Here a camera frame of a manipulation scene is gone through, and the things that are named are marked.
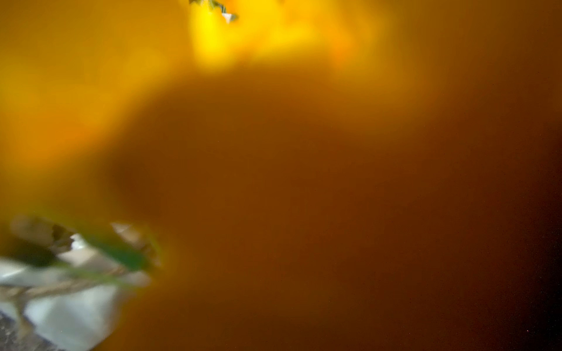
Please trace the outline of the sunflower pot top second-left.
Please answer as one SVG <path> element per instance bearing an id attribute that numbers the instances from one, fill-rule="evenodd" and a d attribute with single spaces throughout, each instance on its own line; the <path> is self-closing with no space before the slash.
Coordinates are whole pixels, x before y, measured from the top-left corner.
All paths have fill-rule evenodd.
<path id="1" fill-rule="evenodd" d="M 1 216 L 149 228 L 101 350 L 548 350 L 560 1 L 1 3 Z"/>

